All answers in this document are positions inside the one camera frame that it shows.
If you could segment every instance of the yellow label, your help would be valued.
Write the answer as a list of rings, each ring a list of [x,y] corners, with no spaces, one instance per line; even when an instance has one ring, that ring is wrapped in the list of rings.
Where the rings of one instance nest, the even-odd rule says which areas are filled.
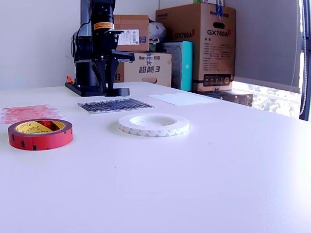
[[[54,124],[56,124],[60,129],[64,128],[64,124],[59,121],[53,121]],[[23,124],[17,125],[15,130],[20,133],[53,133],[52,130],[45,127],[44,125],[36,122],[36,121],[29,121],[25,122]]]
[[[101,23],[95,23],[94,24],[94,30],[100,29],[100,28],[110,28],[115,29],[115,25],[113,23],[109,22],[101,22]]]

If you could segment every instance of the white wall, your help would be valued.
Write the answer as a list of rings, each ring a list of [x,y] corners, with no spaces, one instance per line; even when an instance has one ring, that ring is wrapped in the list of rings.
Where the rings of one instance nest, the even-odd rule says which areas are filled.
[[[117,0],[115,14],[155,19],[158,7],[158,0]],[[73,75],[80,0],[1,0],[0,22],[0,90],[62,86]]]
[[[160,9],[193,3],[193,0],[159,0],[159,1],[160,1]]]

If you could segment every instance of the cardboard box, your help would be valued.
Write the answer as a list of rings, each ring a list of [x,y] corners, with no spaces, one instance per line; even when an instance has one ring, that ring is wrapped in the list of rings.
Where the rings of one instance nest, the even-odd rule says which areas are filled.
[[[135,61],[120,63],[115,83],[141,81],[171,87],[172,56],[168,53],[135,53]]]
[[[158,10],[156,21],[167,29],[168,40],[193,42],[194,91],[231,90],[235,65],[235,9],[196,3]]]
[[[200,2],[205,2],[205,3],[210,3],[210,4],[218,4],[221,6],[224,6],[224,1],[225,0],[193,0],[193,3],[200,3]]]
[[[183,91],[192,89],[192,42],[172,41],[159,43],[158,52],[172,55],[172,88]]]
[[[114,15],[119,37],[117,51],[149,51],[149,17],[145,15]]]

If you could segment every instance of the white tape roll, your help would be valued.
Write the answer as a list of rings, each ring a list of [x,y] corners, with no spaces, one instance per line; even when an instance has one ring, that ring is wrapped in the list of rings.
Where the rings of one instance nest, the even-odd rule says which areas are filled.
[[[188,132],[189,121],[170,114],[134,114],[121,118],[119,129],[137,136],[168,137]]]

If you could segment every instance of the shipping label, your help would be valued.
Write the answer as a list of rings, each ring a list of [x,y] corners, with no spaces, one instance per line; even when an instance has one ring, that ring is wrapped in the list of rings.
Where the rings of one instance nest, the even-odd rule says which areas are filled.
[[[122,30],[119,36],[118,45],[139,45],[139,30]]]

